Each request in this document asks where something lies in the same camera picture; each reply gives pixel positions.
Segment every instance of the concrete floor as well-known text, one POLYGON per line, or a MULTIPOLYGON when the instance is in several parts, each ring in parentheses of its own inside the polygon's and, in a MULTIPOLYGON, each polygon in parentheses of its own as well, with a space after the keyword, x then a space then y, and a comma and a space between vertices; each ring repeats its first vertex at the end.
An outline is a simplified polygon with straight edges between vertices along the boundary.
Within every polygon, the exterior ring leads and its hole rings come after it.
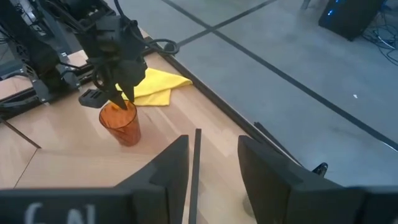
POLYGON ((398 185, 397 70, 372 44, 318 27, 325 1, 120 2, 154 38, 182 41, 176 57, 305 167, 325 161, 344 186, 398 185))

